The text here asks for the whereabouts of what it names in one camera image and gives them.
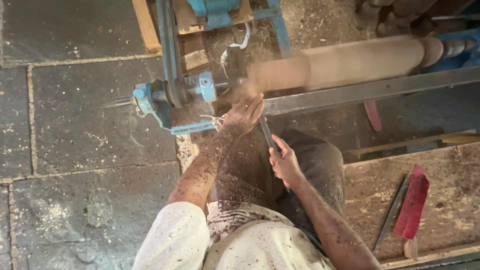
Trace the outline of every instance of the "forearm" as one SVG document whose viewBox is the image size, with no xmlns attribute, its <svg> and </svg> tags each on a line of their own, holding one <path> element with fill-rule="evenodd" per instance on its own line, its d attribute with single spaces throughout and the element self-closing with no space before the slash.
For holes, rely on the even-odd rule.
<svg viewBox="0 0 480 270">
<path fill-rule="evenodd" d="M 382 269 L 360 236 L 301 176 L 292 188 L 312 220 L 320 241 L 337 270 Z"/>
<path fill-rule="evenodd" d="M 228 131 L 220 130 L 179 178 L 168 198 L 168 204 L 186 201 L 203 209 L 215 181 L 220 160 L 231 148 L 234 139 L 235 136 Z"/>
</svg>

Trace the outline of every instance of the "man's left hand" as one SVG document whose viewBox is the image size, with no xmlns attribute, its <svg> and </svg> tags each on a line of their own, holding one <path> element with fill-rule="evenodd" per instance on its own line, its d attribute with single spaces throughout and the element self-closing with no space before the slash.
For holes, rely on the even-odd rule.
<svg viewBox="0 0 480 270">
<path fill-rule="evenodd" d="M 258 94 L 254 98 L 244 98 L 234 104 L 225 115 L 220 131 L 229 132 L 235 136 L 242 136 L 250 132 L 264 110 L 265 100 L 263 98 L 263 94 Z"/>
</svg>

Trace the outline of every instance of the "dark pants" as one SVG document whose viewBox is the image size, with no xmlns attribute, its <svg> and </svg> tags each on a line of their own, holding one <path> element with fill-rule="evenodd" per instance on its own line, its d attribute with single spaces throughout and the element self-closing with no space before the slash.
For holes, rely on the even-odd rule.
<svg viewBox="0 0 480 270">
<path fill-rule="evenodd" d="M 343 158 L 335 146 L 319 138 L 289 129 L 282 139 L 295 151 L 307 180 L 340 215 L 345 208 Z M 210 201 L 239 201 L 275 210 L 294 224 L 314 232 L 295 193 L 287 193 L 283 182 L 273 177 L 270 153 L 259 128 L 237 140 L 220 165 Z"/>
</svg>

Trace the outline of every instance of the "man's arm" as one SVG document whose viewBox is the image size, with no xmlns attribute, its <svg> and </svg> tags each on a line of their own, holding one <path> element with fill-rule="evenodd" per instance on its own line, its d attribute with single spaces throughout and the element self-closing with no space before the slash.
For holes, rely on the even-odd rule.
<svg viewBox="0 0 480 270">
<path fill-rule="evenodd" d="M 231 148 L 235 139 L 253 129 L 264 106 L 263 94 L 253 99 L 243 99 L 232 106 L 216 136 L 179 178 L 168 198 L 168 204 L 183 201 L 204 208 L 222 156 Z"/>
<path fill-rule="evenodd" d="M 272 135 L 281 153 L 270 148 L 270 163 L 276 177 L 295 192 L 312 220 L 320 242 L 337 270 L 377 270 L 380 263 L 360 236 L 320 196 L 301 172 L 294 151 Z"/>
</svg>

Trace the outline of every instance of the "concrete floor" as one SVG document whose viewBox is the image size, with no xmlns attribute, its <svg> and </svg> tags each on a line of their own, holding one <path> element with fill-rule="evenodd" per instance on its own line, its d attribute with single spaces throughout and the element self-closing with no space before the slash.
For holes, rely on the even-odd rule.
<svg viewBox="0 0 480 270">
<path fill-rule="evenodd" d="M 131 108 L 98 104 L 163 78 L 161 59 L 145 54 L 129 0 L 1 3 L 0 270 L 129 269 L 180 174 L 175 137 Z M 282 8 L 297 50 L 372 37 L 353 27 L 353 0 Z M 249 61 L 277 57 L 268 27 L 255 24 Z M 213 69 L 222 44 L 243 35 L 207 33 Z M 271 121 L 343 150 L 480 129 L 479 102 L 475 87 L 383 100 L 380 133 L 362 105 Z"/>
</svg>

